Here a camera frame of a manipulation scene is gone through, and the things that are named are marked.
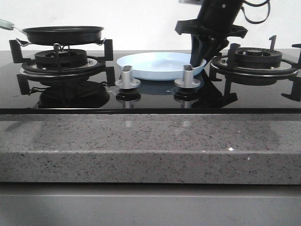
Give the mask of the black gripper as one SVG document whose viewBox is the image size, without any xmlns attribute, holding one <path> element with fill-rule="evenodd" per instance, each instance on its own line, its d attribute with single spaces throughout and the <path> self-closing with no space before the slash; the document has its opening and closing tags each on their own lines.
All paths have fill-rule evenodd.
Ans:
<svg viewBox="0 0 301 226">
<path fill-rule="evenodd" d="M 228 46 L 227 37 L 244 38 L 247 34 L 246 28 L 233 24 L 243 5 L 241 0 L 180 0 L 179 3 L 201 6 L 196 19 L 178 21 L 175 27 L 179 35 L 191 34 L 192 66 L 200 66 L 203 59 L 208 64 Z"/>
</svg>

